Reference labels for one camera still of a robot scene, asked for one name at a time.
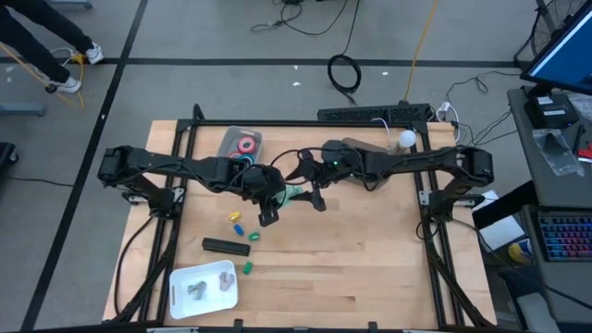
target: white shoe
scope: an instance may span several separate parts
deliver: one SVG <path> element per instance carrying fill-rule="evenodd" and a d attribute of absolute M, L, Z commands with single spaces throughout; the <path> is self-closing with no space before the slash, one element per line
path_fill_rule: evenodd
<path fill-rule="evenodd" d="M 55 85 L 59 92 L 64 93 L 76 93 L 78 90 L 80 90 L 80 87 L 82 87 L 82 82 L 72 77 L 69 77 L 64 83 L 55 81 L 49 81 L 49 83 Z"/>
<path fill-rule="evenodd" d="M 105 56 L 103 55 L 103 49 L 95 42 L 92 43 L 92 49 L 87 50 L 85 54 L 91 65 L 94 65 L 105 59 Z"/>

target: monitor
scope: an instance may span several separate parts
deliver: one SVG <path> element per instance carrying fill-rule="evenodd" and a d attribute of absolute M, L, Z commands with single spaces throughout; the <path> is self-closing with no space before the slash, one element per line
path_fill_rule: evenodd
<path fill-rule="evenodd" d="M 592 95 L 592 0 L 567 19 L 521 79 L 536 82 L 538 91 L 561 88 Z"/>

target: concrete floor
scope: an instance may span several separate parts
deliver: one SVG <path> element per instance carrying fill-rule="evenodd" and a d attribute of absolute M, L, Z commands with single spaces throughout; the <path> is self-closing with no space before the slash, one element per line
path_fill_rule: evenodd
<path fill-rule="evenodd" d="M 46 94 L 18 65 L 0 59 L 0 101 L 42 102 L 49 109 L 45 117 L 0 117 L 0 141 L 16 144 L 21 157 L 9 175 L 74 183 L 97 118 L 108 106 L 105 95 L 116 72 L 113 64 L 124 49 L 143 1 L 97 0 L 90 11 L 58 7 L 111 58 L 107 65 L 85 68 L 84 110 Z M 321 30 L 341 4 L 341 0 L 308 0 L 293 24 L 308 31 Z M 363 1 L 348 55 L 410 60 L 431 5 L 431 0 Z M 330 32 L 309 37 L 286 28 L 250 32 L 256 23 L 278 19 L 280 6 L 268 0 L 147 0 L 130 50 L 131 65 L 125 67 L 110 106 L 35 328 L 90 325 L 101 320 L 129 211 L 118 192 L 102 189 L 95 177 L 105 147 L 143 146 L 151 121 L 189 117 L 194 103 L 200 104 L 208 118 L 250 119 L 315 119 L 319 108 L 349 106 L 331 87 L 324 62 L 297 68 L 289 61 L 265 64 L 271 64 L 272 59 L 328 59 L 341 52 L 354 6 L 351 1 Z M 409 101 L 438 107 L 453 82 L 491 70 L 489 66 L 495 62 L 511 61 L 529 33 L 534 9 L 534 1 L 441 1 L 420 59 L 457 62 L 419 67 Z M 65 46 L 43 28 L 15 16 L 48 48 Z M 166 65 L 166 60 L 158 62 L 160 58 L 239 60 L 213 66 L 200 62 L 173 66 Z M 249 65 L 249 59 L 267 60 Z M 344 84 L 352 80 L 349 70 L 336 68 Z M 518 73 L 513 68 L 500 70 Z M 392 105 L 402 98 L 407 66 L 366 66 L 362 71 L 362 85 L 355 94 L 359 105 Z M 451 94 L 461 122 L 474 130 L 506 112 L 506 91 L 523 84 L 516 77 L 495 74 L 483 80 L 488 94 L 479 92 L 473 83 L 457 87 Z M 513 129 L 510 118 L 490 137 Z M 485 148 L 494 154 L 497 179 L 491 188 L 499 194 L 529 179 L 516 135 Z M 0 193 L 0 331 L 8 331 L 21 327 L 70 189 L 4 181 Z"/>

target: pants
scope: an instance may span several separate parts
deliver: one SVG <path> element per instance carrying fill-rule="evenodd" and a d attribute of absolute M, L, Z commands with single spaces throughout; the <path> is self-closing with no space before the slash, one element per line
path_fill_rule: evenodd
<path fill-rule="evenodd" d="M 31 21 L 44 26 L 84 54 L 93 41 L 82 30 L 51 8 L 44 0 L 0 0 L 0 42 L 12 46 L 27 61 L 56 82 L 66 82 L 70 72 L 54 59 L 25 27 L 10 16 L 10 6 Z"/>

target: wooden table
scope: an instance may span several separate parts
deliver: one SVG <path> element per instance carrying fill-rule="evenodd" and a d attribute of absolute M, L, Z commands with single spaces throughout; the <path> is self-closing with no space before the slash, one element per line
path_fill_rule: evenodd
<path fill-rule="evenodd" d="M 175 126 L 176 121 L 155 121 L 146 149 L 170 154 Z M 199 127 L 193 158 L 215 155 L 226 129 Z M 260 163 L 269 163 L 285 150 L 321 146 L 330 139 L 352 137 L 375 145 L 388 143 L 386 132 L 380 128 L 252 129 L 264 136 Z M 398 135 L 396 129 L 391 131 Z M 447 123 L 430 123 L 429 133 L 432 149 L 454 145 L 452 126 Z M 296 167 L 296 159 L 282 158 L 276 167 L 287 175 Z M 443 188 L 451 176 L 437 174 Z M 146 176 L 164 185 L 164 177 Z M 324 213 L 316 212 L 309 203 L 293 203 L 279 211 L 277 223 L 260 228 L 258 205 L 230 193 L 213 194 L 190 181 L 175 269 L 231 260 L 238 272 L 239 303 L 230 310 L 183 320 L 174 320 L 167 312 L 166 325 L 229 327 L 234 319 L 241 318 L 246 327 L 367 327 L 369 321 L 376 321 L 380 328 L 436 328 L 425 246 L 415 236 L 420 215 L 413 174 L 395 175 L 374 192 L 342 181 L 323 190 L 323 196 L 327 201 Z M 251 255 L 205 252 L 204 237 L 247 241 L 235 233 L 228 221 L 228 214 L 237 210 L 242 212 L 240 223 L 247 233 L 261 233 L 261 239 L 251 243 Z M 454 214 L 473 223 L 468 209 L 455 208 Z M 146 205 L 130 208 L 122 247 L 147 216 Z M 120 306 L 145 279 L 154 228 L 155 223 L 129 248 L 122 268 Z M 459 284 L 485 318 L 495 323 L 475 232 L 458 224 L 448 224 L 448 231 Z M 253 262 L 249 276 L 241 273 L 247 261 Z M 448 301 L 448 288 L 440 282 Z M 154 287 L 149 318 L 155 317 L 159 288 Z M 453 323 L 450 302 L 445 305 L 447 321 Z M 112 285 L 104 318 L 114 315 Z"/>

